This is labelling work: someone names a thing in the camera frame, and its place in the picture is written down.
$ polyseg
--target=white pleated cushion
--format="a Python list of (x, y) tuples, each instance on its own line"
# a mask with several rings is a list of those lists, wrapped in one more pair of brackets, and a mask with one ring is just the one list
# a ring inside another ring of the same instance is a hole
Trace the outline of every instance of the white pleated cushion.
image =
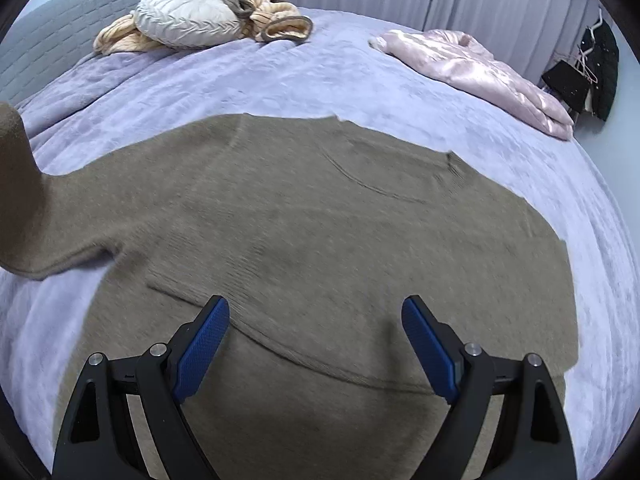
[(222, 0), (140, 0), (134, 21), (145, 36), (177, 48), (219, 45), (241, 30), (240, 20)]

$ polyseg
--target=shiny pink fabric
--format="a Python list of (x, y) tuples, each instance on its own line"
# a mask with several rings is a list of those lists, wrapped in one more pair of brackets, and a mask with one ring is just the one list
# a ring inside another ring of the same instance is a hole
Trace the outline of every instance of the shiny pink fabric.
[(562, 140), (573, 136), (574, 122), (558, 100), (496, 61), (464, 32), (429, 30), (408, 34), (390, 30), (370, 45), (431, 79), (468, 92), (505, 110), (535, 129)]

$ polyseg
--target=blue textured pad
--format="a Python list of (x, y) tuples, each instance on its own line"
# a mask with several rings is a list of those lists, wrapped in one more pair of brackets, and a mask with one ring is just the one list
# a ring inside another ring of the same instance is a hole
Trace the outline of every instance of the blue textured pad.
[(228, 325), (229, 304), (221, 298), (178, 362), (174, 399), (179, 404), (198, 391)]
[(449, 404), (455, 402), (458, 388), (453, 361), (411, 298), (402, 304), (402, 326), (433, 391)]

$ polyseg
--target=gray quilted headboard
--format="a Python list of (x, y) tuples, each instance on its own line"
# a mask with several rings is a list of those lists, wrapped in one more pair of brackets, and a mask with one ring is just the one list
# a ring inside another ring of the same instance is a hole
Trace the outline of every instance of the gray quilted headboard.
[(18, 104), (65, 73), (139, 1), (50, 0), (15, 22), (0, 43), (0, 101)]

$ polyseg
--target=lavender blanket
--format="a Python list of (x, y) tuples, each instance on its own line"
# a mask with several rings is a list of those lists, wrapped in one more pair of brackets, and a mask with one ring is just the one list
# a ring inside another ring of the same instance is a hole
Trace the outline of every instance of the lavender blanket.
[[(523, 196), (566, 241), (579, 325), (565, 411), (579, 477), (592, 478), (640, 406), (640, 288), (626, 227), (575, 142), (425, 78), (367, 40), (390, 28), (303, 10), (308, 43), (234, 41), (89, 59), (19, 106), (40, 168), (63, 174), (122, 146), (214, 114), (341, 119), (433, 150), (453, 150)], [(51, 468), (58, 387), (108, 259), (30, 282), (0, 270), (0, 383)]]

